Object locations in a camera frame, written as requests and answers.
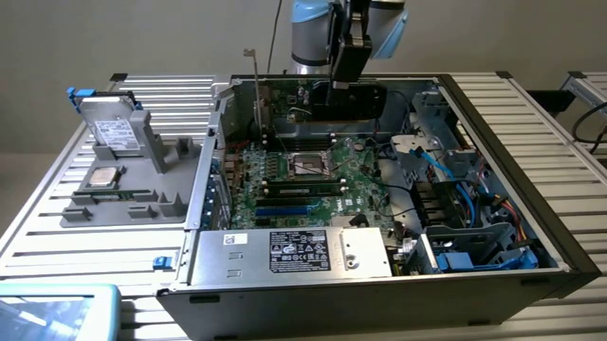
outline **blue latch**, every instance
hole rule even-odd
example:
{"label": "blue latch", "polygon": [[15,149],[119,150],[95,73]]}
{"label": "blue latch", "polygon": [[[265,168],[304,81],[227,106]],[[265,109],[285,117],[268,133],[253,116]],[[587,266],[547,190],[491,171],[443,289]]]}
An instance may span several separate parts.
{"label": "blue latch", "polygon": [[91,97],[97,91],[95,89],[80,89],[76,92],[76,97]]}
{"label": "blue latch", "polygon": [[76,93],[73,93],[75,91],[76,91],[76,88],[68,87],[67,99],[69,100],[69,103],[72,103],[73,108],[76,109],[76,112],[80,114],[80,108],[77,107],[77,104],[76,104],[76,97],[91,97],[95,95],[95,93],[97,91],[95,89],[80,89],[80,90],[77,90]]}
{"label": "blue latch", "polygon": [[529,249],[513,258],[504,259],[499,264],[473,265],[471,256],[467,252],[443,253],[436,256],[437,268],[443,272],[467,272],[467,271],[492,271],[492,270],[515,270],[535,269],[538,258]]}
{"label": "blue latch", "polygon": [[172,257],[161,256],[153,259],[152,269],[153,270],[169,270],[172,263]]}

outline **cpu socket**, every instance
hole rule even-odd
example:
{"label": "cpu socket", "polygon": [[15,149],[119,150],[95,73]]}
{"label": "cpu socket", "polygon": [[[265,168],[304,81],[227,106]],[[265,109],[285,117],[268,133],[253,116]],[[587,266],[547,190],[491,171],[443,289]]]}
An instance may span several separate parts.
{"label": "cpu socket", "polygon": [[329,154],[324,151],[288,154],[288,175],[331,175]]}

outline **sticker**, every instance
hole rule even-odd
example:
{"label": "sticker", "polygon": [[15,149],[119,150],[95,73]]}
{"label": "sticker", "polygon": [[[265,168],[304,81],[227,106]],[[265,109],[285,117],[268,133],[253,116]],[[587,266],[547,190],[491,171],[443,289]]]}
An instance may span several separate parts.
{"label": "sticker", "polygon": [[107,146],[115,151],[137,151],[140,149],[133,129],[127,120],[95,121],[95,125]]}
{"label": "sticker", "polygon": [[247,234],[224,234],[224,245],[247,244]]}
{"label": "sticker", "polygon": [[327,245],[324,230],[269,232],[269,270],[275,274],[331,271]]}

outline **motherboard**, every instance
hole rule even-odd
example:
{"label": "motherboard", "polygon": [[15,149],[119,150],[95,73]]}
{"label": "motherboard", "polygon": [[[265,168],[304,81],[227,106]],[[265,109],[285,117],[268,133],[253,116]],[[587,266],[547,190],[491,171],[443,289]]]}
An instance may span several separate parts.
{"label": "motherboard", "polygon": [[267,151],[253,142],[227,154],[231,228],[392,227],[385,189],[360,172],[371,153],[348,137],[325,151]]}

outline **sheet metal panel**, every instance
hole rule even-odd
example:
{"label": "sheet metal panel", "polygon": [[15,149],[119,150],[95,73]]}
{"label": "sheet metal panel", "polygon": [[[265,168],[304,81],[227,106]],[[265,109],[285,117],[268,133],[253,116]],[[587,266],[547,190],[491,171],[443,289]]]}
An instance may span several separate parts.
{"label": "sheet metal panel", "polygon": [[[566,226],[607,272],[607,212],[602,208],[607,207],[606,186],[586,162],[559,142],[528,100],[508,82],[493,73],[453,76],[539,191],[559,208]],[[200,138],[212,108],[205,96],[212,79],[199,75],[129,76],[120,90],[133,91],[151,109],[156,133],[165,138],[180,134]],[[63,195],[69,195],[93,159],[91,136],[81,131],[79,134],[67,161],[49,179],[48,189],[0,257],[0,278],[113,282],[123,294],[120,339],[185,341],[181,328],[151,296],[153,286],[175,278],[171,271],[152,271],[152,258],[171,256],[180,250],[183,226],[80,229],[59,226],[57,213],[67,203]],[[602,277],[566,299],[540,301],[499,326],[289,340],[604,340],[606,321],[607,277]]]}

